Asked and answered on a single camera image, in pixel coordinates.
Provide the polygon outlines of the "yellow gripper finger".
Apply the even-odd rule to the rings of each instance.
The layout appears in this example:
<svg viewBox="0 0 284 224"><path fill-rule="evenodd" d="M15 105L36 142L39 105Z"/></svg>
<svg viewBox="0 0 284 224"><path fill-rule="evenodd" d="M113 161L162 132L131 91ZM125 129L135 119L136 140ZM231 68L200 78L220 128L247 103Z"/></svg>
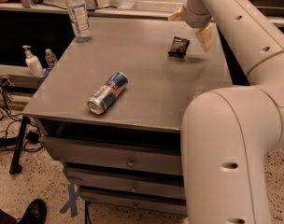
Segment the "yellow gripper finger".
<svg viewBox="0 0 284 224"><path fill-rule="evenodd" d="M200 28L196 32L196 38L200 43L202 49L208 52L212 46L212 28L211 24L208 23L205 27Z"/></svg>
<svg viewBox="0 0 284 224"><path fill-rule="evenodd" d="M168 20L170 21L183 21L181 16L181 10L178 9L177 11L173 12L169 17Z"/></svg>

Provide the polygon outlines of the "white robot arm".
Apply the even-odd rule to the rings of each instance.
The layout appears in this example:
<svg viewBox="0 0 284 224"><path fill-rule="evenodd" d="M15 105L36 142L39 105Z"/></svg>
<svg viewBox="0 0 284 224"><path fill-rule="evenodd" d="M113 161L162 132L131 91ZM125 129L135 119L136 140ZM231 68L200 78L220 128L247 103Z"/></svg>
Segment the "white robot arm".
<svg viewBox="0 0 284 224"><path fill-rule="evenodd" d="M284 34L249 0L186 0L192 28L214 21L248 79L200 94L181 124L190 224L271 224L266 154L284 148Z"/></svg>

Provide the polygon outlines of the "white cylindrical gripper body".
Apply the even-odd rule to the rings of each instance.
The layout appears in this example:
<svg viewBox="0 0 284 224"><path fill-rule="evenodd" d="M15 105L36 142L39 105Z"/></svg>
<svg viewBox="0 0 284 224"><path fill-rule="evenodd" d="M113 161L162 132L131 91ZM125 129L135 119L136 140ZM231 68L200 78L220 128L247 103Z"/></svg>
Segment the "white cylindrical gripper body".
<svg viewBox="0 0 284 224"><path fill-rule="evenodd" d="M211 20L211 15L206 8L193 10L187 2L182 6L180 15L191 28L203 28Z"/></svg>

